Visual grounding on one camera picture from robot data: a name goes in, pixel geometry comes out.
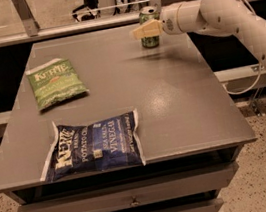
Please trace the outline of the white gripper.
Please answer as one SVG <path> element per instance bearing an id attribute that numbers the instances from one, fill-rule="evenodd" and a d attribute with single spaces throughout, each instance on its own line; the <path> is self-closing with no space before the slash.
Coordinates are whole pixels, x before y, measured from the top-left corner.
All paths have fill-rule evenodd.
<path id="1" fill-rule="evenodd" d="M 139 27 L 130 32 L 130 35 L 135 39 L 143 39 L 149 37 L 160 36 L 162 31 L 169 35 L 182 34 L 182 30 L 179 26 L 178 12 L 183 2 L 176 2 L 170 4 L 170 6 L 164 6 L 160 12 L 160 21 L 156 19 L 147 20 Z"/>

